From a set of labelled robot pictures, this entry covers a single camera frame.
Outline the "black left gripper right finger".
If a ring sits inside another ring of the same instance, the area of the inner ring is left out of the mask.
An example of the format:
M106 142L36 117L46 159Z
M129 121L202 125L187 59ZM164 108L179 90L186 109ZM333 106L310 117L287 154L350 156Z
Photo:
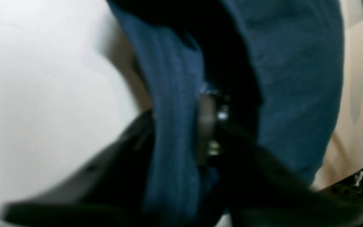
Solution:
M212 95L200 95L197 164L218 171L234 227L363 227L363 205L312 191L222 113Z

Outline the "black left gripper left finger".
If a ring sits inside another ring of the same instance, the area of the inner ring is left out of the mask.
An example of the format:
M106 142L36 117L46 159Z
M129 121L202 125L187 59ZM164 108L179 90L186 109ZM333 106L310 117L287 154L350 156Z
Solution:
M141 210L154 130L148 110L66 180L5 203L0 219L24 227L131 227Z

